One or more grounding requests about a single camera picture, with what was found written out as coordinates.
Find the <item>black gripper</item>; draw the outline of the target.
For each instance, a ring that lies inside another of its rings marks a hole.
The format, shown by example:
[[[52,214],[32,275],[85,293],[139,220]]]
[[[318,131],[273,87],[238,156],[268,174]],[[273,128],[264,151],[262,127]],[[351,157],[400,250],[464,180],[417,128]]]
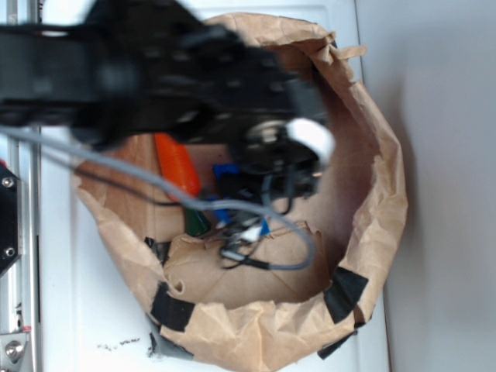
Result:
[[[234,110],[228,149],[238,168],[220,176],[219,188],[250,202],[312,196],[334,148],[315,86],[271,51],[231,49],[216,61],[223,102]]]

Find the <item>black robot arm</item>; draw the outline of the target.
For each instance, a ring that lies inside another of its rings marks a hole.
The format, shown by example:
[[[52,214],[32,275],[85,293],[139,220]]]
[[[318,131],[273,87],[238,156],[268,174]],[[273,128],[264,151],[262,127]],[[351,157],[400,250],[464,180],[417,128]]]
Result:
[[[176,1],[96,1],[72,26],[1,28],[1,123],[107,150],[166,133],[222,144],[273,198],[313,195],[332,152],[317,89]]]

